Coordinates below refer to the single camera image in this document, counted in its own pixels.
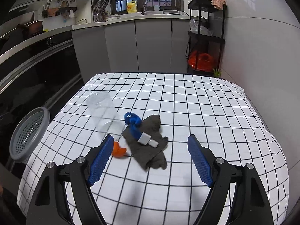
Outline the orange peel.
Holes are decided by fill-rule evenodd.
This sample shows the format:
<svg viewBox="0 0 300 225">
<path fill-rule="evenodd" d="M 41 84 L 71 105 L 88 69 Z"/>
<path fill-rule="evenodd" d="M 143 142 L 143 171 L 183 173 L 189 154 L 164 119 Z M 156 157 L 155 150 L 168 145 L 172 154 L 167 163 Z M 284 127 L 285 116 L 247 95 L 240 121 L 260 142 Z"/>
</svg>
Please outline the orange peel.
<svg viewBox="0 0 300 225">
<path fill-rule="evenodd" d="M 115 158 L 123 158 L 128 156 L 127 154 L 127 149 L 126 148 L 122 148 L 120 147 L 118 142 L 114 142 L 113 143 L 113 150 L 112 150 L 112 154 L 113 157 Z"/>
</svg>

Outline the clear plastic cup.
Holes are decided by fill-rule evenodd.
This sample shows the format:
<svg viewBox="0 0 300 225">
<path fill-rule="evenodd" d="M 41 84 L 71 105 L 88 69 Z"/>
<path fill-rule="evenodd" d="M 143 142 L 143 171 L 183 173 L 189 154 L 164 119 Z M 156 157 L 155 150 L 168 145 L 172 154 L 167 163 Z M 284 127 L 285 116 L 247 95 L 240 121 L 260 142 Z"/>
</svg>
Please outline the clear plastic cup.
<svg viewBox="0 0 300 225">
<path fill-rule="evenodd" d="M 107 135 L 111 135 L 117 142 L 122 136 L 124 124 L 110 94 L 106 91 L 91 94 L 86 104 L 100 139 L 103 140 Z"/>
</svg>

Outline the dark grey rag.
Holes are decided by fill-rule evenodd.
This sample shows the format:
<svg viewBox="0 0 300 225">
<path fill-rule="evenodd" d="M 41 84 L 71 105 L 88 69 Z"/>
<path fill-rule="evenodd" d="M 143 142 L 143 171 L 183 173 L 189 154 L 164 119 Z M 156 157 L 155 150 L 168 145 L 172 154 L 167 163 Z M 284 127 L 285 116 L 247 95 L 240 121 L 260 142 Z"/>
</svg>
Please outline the dark grey rag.
<svg viewBox="0 0 300 225">
<path fill-rule="evenodd" d="M 165 170 L 167 161 L 163 151 L 168 145 L 168 137 L 163 137 L 160 133 L 160 116 L 151 115 L 142 120 L 134 113 L 126 113 L 124 121 L 126 128 L 123 137 L 140 167 L 144 170 Z"/>
</svg>

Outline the white small capsule block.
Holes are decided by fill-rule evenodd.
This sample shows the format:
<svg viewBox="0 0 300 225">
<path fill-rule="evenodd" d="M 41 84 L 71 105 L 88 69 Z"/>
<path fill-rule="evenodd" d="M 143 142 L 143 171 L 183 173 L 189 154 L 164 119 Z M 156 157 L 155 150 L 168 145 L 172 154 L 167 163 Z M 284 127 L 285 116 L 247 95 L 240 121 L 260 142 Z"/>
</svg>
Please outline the white small capsule block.
<svg viewBox="0 0 300 225">
<path fill-rule="evenodd" d="M 149 142 L 148 142 L 149 146 L 153 147 L 153 148 L 156 148 L 158 147 L 158 142 L 153 140 L 153 139 L 150 139 Z"/>
</svg>

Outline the white square eraser block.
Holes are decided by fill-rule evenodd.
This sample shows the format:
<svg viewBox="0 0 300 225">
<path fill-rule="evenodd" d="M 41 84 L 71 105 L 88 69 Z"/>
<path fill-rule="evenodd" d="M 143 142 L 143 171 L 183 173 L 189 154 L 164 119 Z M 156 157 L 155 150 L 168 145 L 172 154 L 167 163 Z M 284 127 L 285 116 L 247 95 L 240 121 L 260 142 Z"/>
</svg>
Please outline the white square eraser block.
<svg viewBox="0 0 300 225">
<path fill-rule="evenodd" d="M 137 142 L 142 145 L 147 145 L 150 140 L 151 140 L 151 136 L 148 135 L 147 133 L 142 132 Z"/>
</svg>

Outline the grey perforated trash bin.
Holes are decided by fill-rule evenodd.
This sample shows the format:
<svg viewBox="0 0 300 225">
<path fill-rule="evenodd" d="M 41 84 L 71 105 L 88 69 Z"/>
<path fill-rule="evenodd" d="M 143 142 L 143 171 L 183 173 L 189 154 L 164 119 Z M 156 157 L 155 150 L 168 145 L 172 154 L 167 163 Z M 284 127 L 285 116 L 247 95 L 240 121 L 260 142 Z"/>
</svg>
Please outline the grey perforated trash bin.
<svg viewBox="0 0 300 225">
<path fill-rule="evenodd" d="M 50 113 L 38 107 L 27 113 L 18 123 L 10 140 L 10 157 L 17 163 L 27 163 L 50 123 Z"/>
</svg>

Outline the white black checkered tablecloth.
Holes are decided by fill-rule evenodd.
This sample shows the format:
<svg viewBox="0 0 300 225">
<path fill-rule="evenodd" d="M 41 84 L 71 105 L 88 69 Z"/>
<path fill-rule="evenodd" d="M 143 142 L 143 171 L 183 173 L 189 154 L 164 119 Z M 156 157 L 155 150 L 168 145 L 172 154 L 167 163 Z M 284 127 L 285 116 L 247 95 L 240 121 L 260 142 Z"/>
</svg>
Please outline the white black checkered tablecloth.
<svg viewBox="0 0 300 225">
<path fill-rule="evenodd" d="M 91 191 L 108 224 L 193 224 L 209 188 L 201 182 L 187 148 L 195 135 L 215 156 L 244 166 L 252 163 L 265 187 L 274 224 L 287 213 L 287 161 L 244 90 L 223 79 L 155 73 L 93 76 L 63 106 L 31 155 L 18 189 L 27 214 L 38 180 L 50 161 L 70 163 L 101 143 L 86 99 L 109 92 L 119 116 L 158 115 L 169 142 L 166 169 L 143 170 L 131 156 L 110 158 Z"/>
</svg>

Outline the black built-in oven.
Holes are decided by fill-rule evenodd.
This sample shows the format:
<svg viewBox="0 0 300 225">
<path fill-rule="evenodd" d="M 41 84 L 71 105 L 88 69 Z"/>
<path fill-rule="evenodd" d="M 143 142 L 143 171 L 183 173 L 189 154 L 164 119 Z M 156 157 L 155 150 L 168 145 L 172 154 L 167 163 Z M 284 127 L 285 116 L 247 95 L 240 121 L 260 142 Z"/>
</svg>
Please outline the black built-in oven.
<svg viewBox="0 0 300 225">
<path fill-rule="evenodd" d="M 45 106 L 64 86 L 80 79 L 71 31 L 36 36 L 1 62 L 1 144 L 8 146 L 19 121 Z"/>
</svg>

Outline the red plastic bag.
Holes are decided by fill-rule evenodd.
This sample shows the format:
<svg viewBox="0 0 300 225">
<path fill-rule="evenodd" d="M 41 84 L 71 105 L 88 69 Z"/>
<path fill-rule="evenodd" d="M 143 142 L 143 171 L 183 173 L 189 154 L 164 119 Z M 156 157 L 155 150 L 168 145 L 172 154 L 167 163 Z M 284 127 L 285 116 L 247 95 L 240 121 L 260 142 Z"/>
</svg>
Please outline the red plastic bag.
<svg viewBox="0 0 300 225">
<path fill-rule="evenodd" d="M 199 71 L 213 72 L 217 68 L 217 61 L 208 53 L 194 50 L 188 57 L 188 65 Z"/>
</svg>

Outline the black storage shelf rack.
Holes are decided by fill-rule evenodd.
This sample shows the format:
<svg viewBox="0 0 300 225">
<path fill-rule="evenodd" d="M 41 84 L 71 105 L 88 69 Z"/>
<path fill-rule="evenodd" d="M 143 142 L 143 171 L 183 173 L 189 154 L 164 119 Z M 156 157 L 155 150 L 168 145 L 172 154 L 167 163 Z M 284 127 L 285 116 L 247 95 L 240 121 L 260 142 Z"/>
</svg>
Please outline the black storage shelf rack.
<svg viewBox="0 0 300 225">
<path fill-rule="evenodd" d="M 226 0 L 192 0 L 188 9 L 187 72 L 219 78 L 225 47 Z"/>
</svg>

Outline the copper cooking pot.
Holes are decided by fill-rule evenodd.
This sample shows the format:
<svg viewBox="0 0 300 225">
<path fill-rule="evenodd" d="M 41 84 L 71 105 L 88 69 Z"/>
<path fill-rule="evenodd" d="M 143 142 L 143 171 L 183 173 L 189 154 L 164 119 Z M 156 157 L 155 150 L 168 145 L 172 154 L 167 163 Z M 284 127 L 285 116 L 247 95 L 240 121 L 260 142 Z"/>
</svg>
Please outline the copper cooking pot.
<svg viewBox="0 0 300 225">
<path fill-rule="evenodd" d="M 43 21 L 41 20 L 29 22 L 26 24 L 18 24 L 17 28 L 22 30 L 22 34 L 26 38 L 30 38 L 44 32 Z"/>
</svg>

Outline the clear plastic bag on shelf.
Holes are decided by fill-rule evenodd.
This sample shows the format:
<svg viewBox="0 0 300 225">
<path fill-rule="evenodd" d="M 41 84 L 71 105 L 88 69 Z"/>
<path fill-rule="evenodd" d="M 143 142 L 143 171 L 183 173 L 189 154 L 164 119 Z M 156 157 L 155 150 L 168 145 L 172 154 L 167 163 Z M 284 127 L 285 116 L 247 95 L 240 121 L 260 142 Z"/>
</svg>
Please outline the clear plastic bag on shelf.
<svg viewBox="0 0 300 225">
<path fill-rule="evenodd" d="M 190 32 L 192 32 L 194 34 L 201 34 L 201 35 L 207 35 L 207 36 L 213 35 L 213 31 L 210 28 L 211 26 L 206 21 L 198 21 L 195 19 L 190 19 L 189 27 L 190 27 Z"/>
</svg>

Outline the pink checkered cloth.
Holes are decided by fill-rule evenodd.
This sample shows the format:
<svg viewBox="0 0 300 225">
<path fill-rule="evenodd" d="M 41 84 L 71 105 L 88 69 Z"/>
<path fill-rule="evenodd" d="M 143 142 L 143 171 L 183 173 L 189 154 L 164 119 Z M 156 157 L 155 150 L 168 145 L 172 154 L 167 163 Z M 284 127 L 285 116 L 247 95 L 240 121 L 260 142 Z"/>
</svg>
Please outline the pink checkered cloth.
<svg viewBox="0 0 300 225">
<path fill-rule="evenodd" d="M 223 10 L 226 0 L 211 0 L 211 4 L 218 10 Z"/>
</svg>

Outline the round metal strainer lid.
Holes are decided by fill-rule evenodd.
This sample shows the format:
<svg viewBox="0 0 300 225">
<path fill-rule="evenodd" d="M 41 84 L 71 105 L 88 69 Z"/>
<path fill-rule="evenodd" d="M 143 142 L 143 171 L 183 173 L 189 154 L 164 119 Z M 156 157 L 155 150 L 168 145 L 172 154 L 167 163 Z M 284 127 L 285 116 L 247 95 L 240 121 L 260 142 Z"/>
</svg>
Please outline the round metal strainer lid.
<svg viewBox="0 0 300 225">
<path fill-rule="evenodd" d="M 91 0 L 93 22 L 102 22 L 105 19 L 105 9 L 109 0 Z"/>
</svg>

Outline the yellow detergent bottle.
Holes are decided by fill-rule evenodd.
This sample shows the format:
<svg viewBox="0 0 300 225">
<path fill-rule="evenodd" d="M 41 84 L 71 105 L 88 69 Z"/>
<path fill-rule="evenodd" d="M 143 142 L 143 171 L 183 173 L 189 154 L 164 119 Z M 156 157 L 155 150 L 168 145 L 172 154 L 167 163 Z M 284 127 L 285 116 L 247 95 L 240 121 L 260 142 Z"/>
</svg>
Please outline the yellow detergent bottle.
<svg viewBox="0 0 300 225">
<path fill-rule="evenodd" d="M 136 1 L 132 0 L 127 2 L 127 13 L 131 14 L 136 12 L 137 12 Z"/>
</svg>

